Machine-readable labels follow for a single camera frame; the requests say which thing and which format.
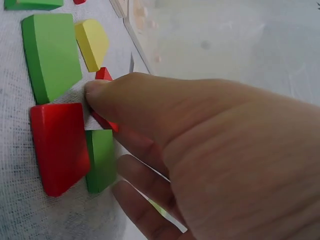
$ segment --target small red block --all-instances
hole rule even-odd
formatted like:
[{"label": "small red block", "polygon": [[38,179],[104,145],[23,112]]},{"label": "small red block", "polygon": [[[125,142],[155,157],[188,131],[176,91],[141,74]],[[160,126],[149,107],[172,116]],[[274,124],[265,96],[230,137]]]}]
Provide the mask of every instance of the small red block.
[{"label": "small red block", "polygon": [[102,67],[100,68],[99,71],[96,72],[95,74],[95,79],[96,80],[108,80],[108,81],[112,81],[112,77],[108,71],[108,69],[106,67]]},{"label": "small red block", "polygon": [[[100,68],[99,71],[96,72],[95,79],[96,80],[107,80],[107,81],[113,80],[106,67],[102,67],[102,68]],[[119,131],[119,126],[116,123],[105,120],[103,117],[98,115],[95,111],[93,111],[91,114],[103,129],[113,130],[116,133]]]},{"label": "small red block", "polygon": [[90,171],[81,103],[45,104],[30,110],[33,142],[47,195],[58,197]]},{"label": "small red block", "polygon": [[74,4],[79,5],[79,4],[84,4],[87,0],[73,0]]},{"label": "small red block", "polygon": [[102,116],[100,116],[98,113],[96,113],[95,111],[92,111],[91,115],[94,117],[94,119],[98,122],[98,124],[100,124],[100,126],[103,129],[108,129],[108,130],[113,130],[116,133],[119,132],[119,126],[118,124],[114,123],[114,122],[110,122],[105,120]]}]

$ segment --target finger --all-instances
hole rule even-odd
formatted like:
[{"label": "finger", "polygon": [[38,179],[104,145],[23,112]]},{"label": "finger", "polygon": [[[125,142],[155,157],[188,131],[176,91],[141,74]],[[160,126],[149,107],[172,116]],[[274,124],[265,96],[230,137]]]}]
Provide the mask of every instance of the finger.
[{"label": "finger", "polygon": [[113,194],[129,219],[148,240],[178,240],[182,235],[129,183],[118,182],[113,187]]},{"label": "finger", "polygon": [[114,137],[137,159],[169,179],[169,172],[163,162],[161,149],[153,140],[125,125],[120,125]]},{"label": "finger", "polygon": [[119,174],[136,189],[159,204],[183,225],[186,225],[169,181],[131,155],[121,156],[117,161],[117,169]]},{"label": "finger", "polygon": [[112,82],[89,82],[85,90],[88,103],[99,115],[131,127],[163,149],[188,129],[247,99],[248,94],[236,96],[235,85],[239,84],[131,73]]}]

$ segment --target white cloth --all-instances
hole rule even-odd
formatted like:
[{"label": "white cloth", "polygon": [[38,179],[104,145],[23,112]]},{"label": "white cloth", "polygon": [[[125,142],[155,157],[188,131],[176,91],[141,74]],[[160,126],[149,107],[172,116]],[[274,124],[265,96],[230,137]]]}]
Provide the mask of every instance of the white cloth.
[{"label": "white cloth", "polygon": [[[129,72],[131,53],[145,66],[109,0],[87,0],[50,13],[71,13],[74,21],[93,18],[108,34],[110,48],[104,59],[113,78]],[[88,194],[83,178],[59,198],[43,191],[30,130],[29,109],[35,105],[26,66],[21,20],[47,11],[5,11],[0,0],[0,239],[1,240],[121,240],[142,237],[130,226],[110,189]],[[84,83],[95,78],[79,51],[83,79],[56,103],[84,102]],[[84,111],[86,129],[99,129]]]}]

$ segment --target yellow pentagon block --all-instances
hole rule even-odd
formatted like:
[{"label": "yellow pentagon block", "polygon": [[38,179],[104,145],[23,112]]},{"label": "yellow pentagon block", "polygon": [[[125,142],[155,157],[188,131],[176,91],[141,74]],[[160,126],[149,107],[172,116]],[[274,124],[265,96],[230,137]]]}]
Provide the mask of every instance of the yellow pentagon block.
[{"label": "yellow pentagon block", "polygon": [[75,37],[88,71],[99,71],[109,48],[103,26],[95,19],[79,21],[75,24]]}]

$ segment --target wooden block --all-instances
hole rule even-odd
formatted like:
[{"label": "wooden block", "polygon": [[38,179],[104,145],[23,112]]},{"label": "wooden block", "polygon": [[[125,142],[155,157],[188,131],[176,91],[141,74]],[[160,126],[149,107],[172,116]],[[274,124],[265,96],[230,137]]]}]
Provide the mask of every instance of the wooden block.
[{"label": "wooden block", "polygon": [[[107,80],[107,81],[112,81],[113,80],[111,75],[110,75],[110,73],[109,73],[109,71],[108,71],[108,69],[106,67],[102,67],[99,71],[96,72],[95,79],[97,79],[97,80]],[[92,111],[91,114],[103,129],[113,130],[116,133],[119,131],[118,124],[105,120],[102,116],[97,114],[95,111]]]},{"label": "wooden block", "polygon": [[109,48],[103,26],[95,19],[80,21],[75,24],[75,35],[88,71],[99,71]]},{"label": "wooden block", "polygon": [[94,119],[98,122],[98,124],[100,124],[100,126],[103,129],[106,130],[113,130],[116,133],[119,132],[119,126],[118,124],[111,122],[111,121],[107,121],[105,120],[102,116],[100,116],[98,113],[96,113],[95,111],[91,112],[91,115],[94,117]]},{"label": "wooden block", "polygon": [[37,104],[47,104],[82,79],[72,14],[35,14],[22,36]]},{"label": "wooden block", "polygon": [[79,5],[79,4],[84,4],[87,0],[73,0],[74,4]]},{"label": "wooden block", "polygon": [[86,131],[91,170],[86,175],[88,192],[101,193],[117,178],[114,140],[111,130]]},{"label": "wooden block", "polygon": [[106,67],[100,68],[95,74],[95,79],[112,81],[112,77]]},{"label": "wooden block", "polygon": [[52,10],[63,5],[64,0],[4,0],[7,10]]},{"label": "wooden block", "polygon": [[58,197],[90,171],[82,105],[34,106],[30,120],[44,191]]}]

